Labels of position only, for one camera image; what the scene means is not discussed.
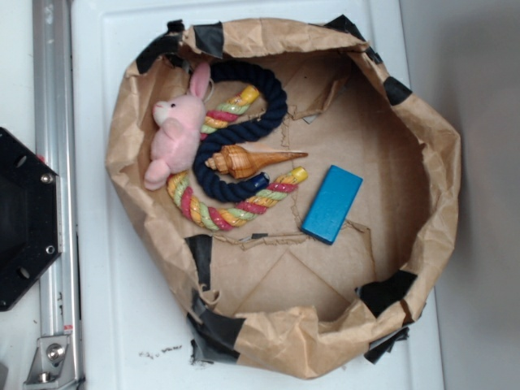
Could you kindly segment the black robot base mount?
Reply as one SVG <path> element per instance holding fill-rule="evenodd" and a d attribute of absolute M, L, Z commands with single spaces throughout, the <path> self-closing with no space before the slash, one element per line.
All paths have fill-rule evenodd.
<path fill-rule="evenodd" d="M 58 179 L 1 129 L 1 311 L 11 310 L 60 255 Z"/>

